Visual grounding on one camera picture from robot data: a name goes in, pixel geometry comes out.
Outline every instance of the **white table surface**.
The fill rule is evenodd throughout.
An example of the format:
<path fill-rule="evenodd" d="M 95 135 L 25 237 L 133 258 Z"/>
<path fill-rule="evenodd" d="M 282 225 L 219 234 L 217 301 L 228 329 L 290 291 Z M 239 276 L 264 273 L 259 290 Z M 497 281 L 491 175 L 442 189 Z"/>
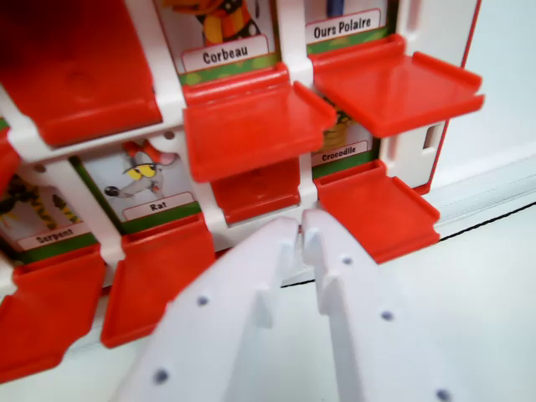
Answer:
<path fill-rule="evenodd" d="M 536 400 L 535 223 L 531 207 L 380 268 L 481 401 Z M 0 385 L 0 400 L 108 400 L 146 340 L 108 350 L 98 329 L 59 367 Z M 314 284 L 281 289 L 265 341 L 259 400 L 338 400 Z"/>

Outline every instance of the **animal card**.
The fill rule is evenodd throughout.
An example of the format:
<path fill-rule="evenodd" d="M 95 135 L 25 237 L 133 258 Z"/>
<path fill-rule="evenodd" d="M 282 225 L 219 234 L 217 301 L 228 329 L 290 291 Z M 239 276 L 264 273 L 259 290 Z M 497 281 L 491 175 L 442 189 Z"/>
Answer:
<path fill-rule="evenodd" d="M 272 0 L 154 0 L 183 85 L 274 65 Z"/>
<path fill-rule="evenodd" d="M 388 24 L 390 8 L 394 15 L 389 15 Z M 323 53 L 383 38 L 394 32 L 395 8 L 392 0 L 305 0 L 307 52 Z"/>
<path fill-rule="evenodd" d="M 183 163 L 147 140 L 71 158 L 123 234 L 200 212 Z"/>
<path fill-rule="evenodd" d="M 379 141 L 339 107 L 332 105 L 337 110 L 337 123 L 324 132 L 322 148 L 311 155 L 314 178 L 370 162 L 378 157 Z"/>
<path fill-rule="evenodd" d="M 381 39 L 394 32 L 397 0 L 305 0 L 307 53 L 319 54 Z M 378 158 L 379 140 L 345 111 L 324 132 L 324 144 L 312 154 L 314 178 Z"/>
<path fill-rule="evenodd" d="M 3 251 L 24 264 L 96 242 L 76 211 L 53 187 L 13 176 L 0 200 Z"/>

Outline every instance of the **cartoon eye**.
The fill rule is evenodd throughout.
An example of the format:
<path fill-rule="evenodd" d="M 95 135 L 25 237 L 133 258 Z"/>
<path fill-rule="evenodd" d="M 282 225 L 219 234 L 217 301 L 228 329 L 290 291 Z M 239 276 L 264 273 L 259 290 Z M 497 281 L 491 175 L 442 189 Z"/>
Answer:
<path fill-rule="evenodd" d="M 126 171 L 128 173 L 128 175 L 134 179 L 134 180 L 139 180 L 140 178 L 142 178 L 142 174 L 140 173 L 140 171 L 138 169 L 136 169 L 135 167 L 132 168 L 132 169 L 128 169 Z"/>
<path fill-rule="evenodd" d="M 137 168 L 146 178 L 152 178 L 155 174 L 157 174 L 157 169 L 152 164 L 139 165 Z"/>

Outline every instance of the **red plastic flap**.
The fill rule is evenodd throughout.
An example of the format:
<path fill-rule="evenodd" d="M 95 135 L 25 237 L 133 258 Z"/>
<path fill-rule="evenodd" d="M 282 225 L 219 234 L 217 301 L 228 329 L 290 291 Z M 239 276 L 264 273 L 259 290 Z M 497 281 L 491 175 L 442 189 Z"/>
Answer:
<path fill-rule="evenodd" d="M 202 214 L 123 237 L 100 340 L 108 348 L 149 335 L 166 305 L 215 261 Z"/>
<path fill-rule="evenodd" d="M 8 141 L 8 131 L 9 128 L 0 130 L 0 193 L 7 188 L 20 165 L 20 156 Z"/>
<path fill-rule="evenodd" d="M 0 81 L 48 144 L 162 120 L 123 1 L 2 2 L 0 38 Z"/>
<path fill-rule="evenodd" d="M 99 246 L 21 266 L 0 305 L 0 383 L 51 369 L 91 329 L 105 263 Z"/>
<path fill-rule="evenodd" d="M 315 86 L 383 138 L 477 111 L 478 75 L 426 54 L 405 55 L 395 34 L 358 46 L 309 56 Z"/>
<path fill-rule="evenodd" d="M 184 89 L 192 175 L 211 182 L 285 161 L 322 146 L 335 110 L 283 64 Z"/>
<path fill-rule="evenodd" d="M 212 182 L 228 224 L 300 203 L 297 158 Z"/>
<path fill-rule="evenodd" d="M 318 199 L 378 263 L 432 245 L 437 209 L 372 161 L 315 180 Z"/>

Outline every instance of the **white wall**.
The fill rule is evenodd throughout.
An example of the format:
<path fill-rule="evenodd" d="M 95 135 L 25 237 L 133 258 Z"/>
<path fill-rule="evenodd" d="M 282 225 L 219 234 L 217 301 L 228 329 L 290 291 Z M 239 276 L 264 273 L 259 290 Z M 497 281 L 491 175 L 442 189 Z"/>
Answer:
<path fill-rule="evenodd" d="M 533 0 L 482 1 L 466 68 L 483 76 L 487 98 L 478 113 L 451 121 L 432 188 L 536 155 L 534 16 Z M 521 180 L 534 173 L 526 162 L 510 167 L 506 179 Z"/>

